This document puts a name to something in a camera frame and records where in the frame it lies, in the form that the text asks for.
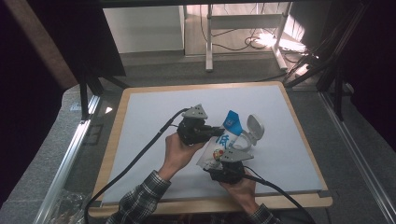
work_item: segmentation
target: black cable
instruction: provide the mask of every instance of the black cable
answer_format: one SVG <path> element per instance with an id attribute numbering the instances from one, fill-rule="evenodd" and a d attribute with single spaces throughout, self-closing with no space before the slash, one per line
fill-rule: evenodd
<path id="1" fill-rule="evenodd" d="M 96 201 L 96 199 L 99 198 L 100 195 L 102 195 L 106 190 L 108 190 L 111 186 L 113 186 L 117 181 L 119 181 L 126 173 L 128 173 L 129 170 L 139 161 L 139 159 L 151 148 L 152 145 L 163 135 L 163 133 L 168 129 L 169 126 L 172 125 L 172 122 L 174 119 L 180 115 L 181 113 L 189 110 L 188 108 L 184 108 L 180 111 L 178 111 L 171 119 L 169 119 L 165 125 L 160 129 L 159 132 L 151 139 L 151 141 L 148 142 L 148 144 L 137 154 L 137 156 L 134 158 L 131 163 L 119 174 L 117 175 L 113 180 L 111 180 L 107 185 L 105 185 L 99 192 L 93 196 L 90 201 L 87 203 L 87 205 L 84 208 L 84 221 L 86 224 L 88 224 L 88 210 L 90 209 L 91 204 Z"/>
<path id="2" fill-rule="evenodd" d="M 277 77 L 283 77 L 283 76 L 285 76 L 286 74 L 287 74 L 287 72 L 282 73 L 282 74 L 280 74 L 280 75 L 276 75 L 276 76 L 274 76 L 274 77 L 266 77 L 266 78 L 264 78 L 264 79 L 260 79 L 260 80 L 257 80 L 257 81 L 255 81 L 255 82 L 268 81 L 268 80 L 271 80 L 271 79 L 274 79 L 274 78 L 277 78 Z"/>
<path id="3" fill-rule="evenodd" d="M 298 209 L 300 209 L 300 210 L 306 215 L 306 217 L 308 217 L 309 222 L 310 222 L 311 224 L 315 224 L 315 223 L 316 223 L 315 220 L 311 217 L 311 215 L 309 215 L 309 213 L 308 213 L 299 203 L 297 203 L 297 201 L 295 201 L 293 198 L 291 198 L 291 196 L 290 196 L 287 192 L 285 192 L 283 189 L 281 189 L 281 188 L 278 187 L 277 185 L 275 185 L 275 184 L 273 184 L 273 183 L 271 183 L 271 182 L 269 182 L 269 181 L 266 181 L 266 180 L 264 180 L 264 179 L 261 178 L 261 177 L 258 178 L 258 177 L 252 176 L 252 175 L 243 175 L 243 174 L 237 173 L 236 171 L 234 171 L 234 170 L 232 170 L 232 169 L 227 169 L 227 168 L 225 168 L 225 167 L 223 167 L 223 169 L 226 170 L 226 171 L 228 171 L 228 172 L 230 172 L 230 173 L 233 173 L 233 175 L 239 175 L 239 176 L 241 176 L 241 177 L 243 177 L 243 178 L 245 178 L 245 179 L 250 179 L 250 180 L 259 182 L 259 183 L 263 184 L 264 186 L 268 186 L 268 187 L 270 187 L 270 188 L 272 188 L 272 189 L 275 189 L 277 192 L 281 193 L 283 196 L 285 196 L 287 199 L 289 199 L 289 201 L 291 201 L 294 205 L 296 205 L 296 207 L 297 207 Z"/>

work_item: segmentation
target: plaid shirt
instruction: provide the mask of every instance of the plaid shirt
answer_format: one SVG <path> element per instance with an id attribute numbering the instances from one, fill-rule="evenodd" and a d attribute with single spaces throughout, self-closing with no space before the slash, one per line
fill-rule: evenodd
<path id="1" fill-rule="evenodd" d="M 171 186 L 169 181 L 161 179 L 156 171 L 153 171 L 146 180 L 134 190 L 125 194 L 120 200 L 119 211 L 113 214 L 107 224 L 128 223 L 166 223 L 182 224 L 183 220 L 159 220 L 157 217 L 149 217 L 157 208 L 157 203 Z M 245 213 L 213 214 L 206 223 L 210 224 L 241 224 L 261 223 L 280 224 L 280 220 L 262 204 L 251 216 Z"/>

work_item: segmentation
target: metal frame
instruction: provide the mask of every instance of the metal frame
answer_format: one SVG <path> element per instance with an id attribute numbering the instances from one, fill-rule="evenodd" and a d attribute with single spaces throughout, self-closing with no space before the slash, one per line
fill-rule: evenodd
<path id="1" fill-rule="evenodd" d="M 47 195 L 38 210 L 34 223 L 42 224 L 49 221 L 49 218 L 53 212 L 53 207 L 57 202 L 62 188 L 64 187 L 64 183 L 66 182 L 68 174 L 73 166 L 74 160 L 78 154 L 82 139 L 84 138 L 85 133 L 90 126 L 90 118 L 95 112 L 99 101 L 99 96 L 93 96 L 91 98 L 88 109 L 89 116 L 87 117 L 87 120 L 82 120 L 81 123 L 78 125 L 75 135 L 73 136 L 69 148 L 67 149 L 66 154 L 64 155 L 64 159 L 62 160 L 62 163 L 58 169 L 58 172 L 53 178 L 53 181 L 49 187 L 49 191 L 47 192 Z"/>
<path id="2" fill-rule="evenodd" d="M 346 148 L 348 149 L 353 161 L 361 172 L 361 176 L 363 177 L 367 187 L 373 194 L 376 202 L 378 203 L 378 207 L 382 211 L 385 219 L 389 224 L 396 223 L 396 210 L 392 200 L 385 192 L 381 183 L 376 178 L 366 159 L 364 159 L 364 156 L 361 154 L 359 146 L 356 144 L 347 126 L 337 117 L 337 115 L 332 110 L 332 100 L 330 99 L 329 94 L 320 92 L 319 97 L 322 100 L 323 104 L 325 104 L 325 107 L 332 119 L 332 122 L 335 124 L 337 131 L 343 138 L 344 143 L 346 144 Z"/>
<path id="3" fill-rule="evenodd" d="M 212 30 L 220 29 L 254 29 L 277 28 L 276 43 L 272 51 L 281 70 L 287 70 L 285 60 L 280 50 L 280 37 L 286 26 L 292 2 L 288 2 L 282 14 L 255 14 L 255 15 L 223 15 L 213 16 L 212 5 L 207 5 L 207 40 L 206 40 L 206 72 L 213 71 Z"/>

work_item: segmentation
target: person's left hand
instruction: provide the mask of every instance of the person's left hand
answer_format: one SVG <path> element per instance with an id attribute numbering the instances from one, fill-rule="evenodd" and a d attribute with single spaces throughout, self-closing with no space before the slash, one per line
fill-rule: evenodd
<path id="1" fill-rule="evenodd" d="M 189 164 L 195 152 L 205 145 L 205 143 L 198 143 L 186 146 L 181 142 L 177 133 L 167 136 L 165 142 L 165 160 L 163 167 L 158 172 L 158 175 L 165 180 L 170 180 L 177 171 Z"/>

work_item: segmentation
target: plaid shirt sleeve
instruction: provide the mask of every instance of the plaid shirt sleeve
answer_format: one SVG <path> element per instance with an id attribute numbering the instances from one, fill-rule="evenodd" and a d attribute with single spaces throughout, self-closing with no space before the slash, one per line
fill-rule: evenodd
<path id="1" fill-rule="evenodd" d="M 107 224 L 142 223 L 155 211 L 158 201 L 170 185 L 171 182 L 161 179 L 153 171 L 141 185 L 122 197 L 119 211 L 107 220 Z"/>
<path id="2" fill-rule="evenodd" d="M 274 215 L 268 210 L 268 208 L 262 204 L 259 209 L 252 215 L 248 216 L 251 223 L 255 224 L 281 224 L 282 222 L 274 217 Z"/>

